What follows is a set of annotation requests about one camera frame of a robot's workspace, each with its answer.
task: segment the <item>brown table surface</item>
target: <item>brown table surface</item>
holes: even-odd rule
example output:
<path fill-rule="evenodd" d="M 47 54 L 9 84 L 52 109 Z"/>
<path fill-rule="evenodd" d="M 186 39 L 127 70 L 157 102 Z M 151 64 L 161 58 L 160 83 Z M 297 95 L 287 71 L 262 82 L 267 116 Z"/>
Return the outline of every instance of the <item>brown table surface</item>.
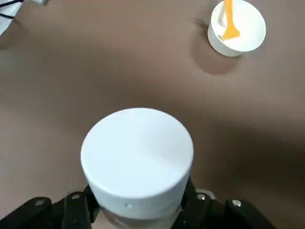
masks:
<path fill-rule="evenodd" d="M 252 0 L 266 40 L 232 59 L 194 22 L 212 4 L 22 6 L 0 37 L 0 217 L 31 197 L 82 189 L 87 131 L 111 112 L 145 106 L 188 128 L 198 187 L 249 199 L 280 229 L 304 228 L 305 1 Z"/>

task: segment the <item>white cup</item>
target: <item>white cup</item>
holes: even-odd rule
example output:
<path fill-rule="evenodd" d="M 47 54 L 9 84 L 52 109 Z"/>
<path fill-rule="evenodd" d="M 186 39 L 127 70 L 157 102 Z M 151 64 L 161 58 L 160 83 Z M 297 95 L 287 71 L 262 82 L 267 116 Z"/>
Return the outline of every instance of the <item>white cup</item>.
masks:
<path fill-rule="evenodd" d="M 89 186 L 116 221 L 173 219 L 192 161 L 193 143 L 186 128 L 174 117 L 148 108 L 103 118 L 81 147 Z"/>
<path fill-rule="evenodd" d="M 233 0 L 233 20 L 240 31 L 240 37 L 222 40 L 227 21 L 224 1 L 217 4 L 212 12 L 208 29 L 211 46 L 220 54 L 235 57 L 257 49 L 266 36 L 266 24 L 263 16 L 247 1 Z"/>

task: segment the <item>jar lid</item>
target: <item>jar lid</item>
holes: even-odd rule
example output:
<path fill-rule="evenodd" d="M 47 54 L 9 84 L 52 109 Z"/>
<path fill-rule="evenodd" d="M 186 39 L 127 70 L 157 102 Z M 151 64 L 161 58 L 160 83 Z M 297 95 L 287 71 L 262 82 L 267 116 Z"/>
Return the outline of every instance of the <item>jar lid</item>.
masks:
<path fill-rule="evenodd" d="M 82 169 L 98 203 L 135 219 L 154 219 L 177 209 L 192 161 L 186 128 L 148 108 L 103 118 L 81 147 Z"/>

